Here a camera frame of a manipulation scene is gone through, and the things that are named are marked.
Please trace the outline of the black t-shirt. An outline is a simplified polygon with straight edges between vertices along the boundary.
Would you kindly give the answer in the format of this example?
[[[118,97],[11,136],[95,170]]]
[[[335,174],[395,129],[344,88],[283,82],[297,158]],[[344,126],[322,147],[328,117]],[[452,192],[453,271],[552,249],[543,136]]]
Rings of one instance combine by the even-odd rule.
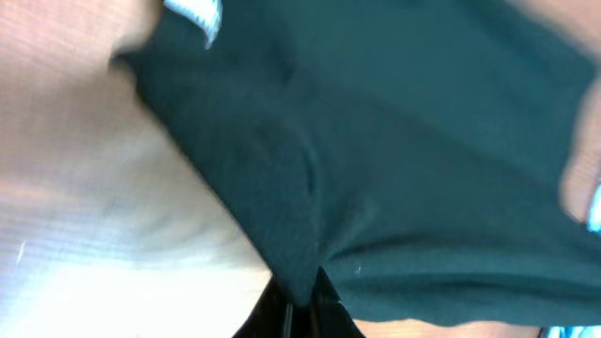
[[[285,292],[350,314],[589,326],[600,239],[559,202],[593,62],[504,1],[167,6],[136,89]]]

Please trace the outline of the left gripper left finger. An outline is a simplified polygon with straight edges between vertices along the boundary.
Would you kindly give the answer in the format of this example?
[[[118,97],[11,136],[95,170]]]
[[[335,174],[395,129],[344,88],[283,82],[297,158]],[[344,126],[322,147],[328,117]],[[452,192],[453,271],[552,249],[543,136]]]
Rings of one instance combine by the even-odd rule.
[[[294,306],[273,277],[233,338],[290,338]]]

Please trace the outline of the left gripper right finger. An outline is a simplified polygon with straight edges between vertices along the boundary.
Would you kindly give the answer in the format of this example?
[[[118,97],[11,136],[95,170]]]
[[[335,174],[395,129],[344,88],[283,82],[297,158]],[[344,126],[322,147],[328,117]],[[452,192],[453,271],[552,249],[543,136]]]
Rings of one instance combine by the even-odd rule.
[[[317,271],[309,315],[311,338],[365,338],[322,268]]]

